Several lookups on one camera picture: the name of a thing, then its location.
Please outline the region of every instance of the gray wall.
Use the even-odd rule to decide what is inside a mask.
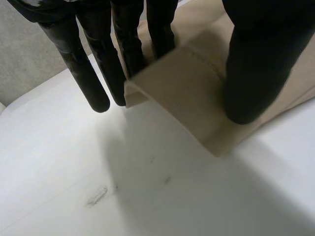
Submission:
[[[82,43],[91,53],[80,28]],[[24,93],[66,69],[54,44],[6,0],[0,0],[0,103]]]

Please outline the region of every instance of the scratch mark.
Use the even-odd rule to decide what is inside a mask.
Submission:
[[[164,185],[168,185],[168,184],[170,183],[171,179],[172,179],[172,176],[168,176],[168,177],[163,181],[163,184],[164,184]]]
[[[100,200],[102,200],[106,193],[108,192],[108,188],[105,186],[103,188],[98,189],[94,195],[89,199],[87,205],[88,206],[95,206],[97,203],[99,203]]]

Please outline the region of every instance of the white surface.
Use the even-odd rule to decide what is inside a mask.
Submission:
[[[0,115],[4,110],[5,110],[5,106],[2,103],[0,103]]]
[[[93,112],[66,70],[0,116],[0,236],[314,235],[314,118],[214,158],[151,102]]]

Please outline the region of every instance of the white table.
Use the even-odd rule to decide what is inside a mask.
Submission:
[[[63,71],[0,115],[0,235],[314,235],[314,120],[215,158],[153,102],[95,113]]]

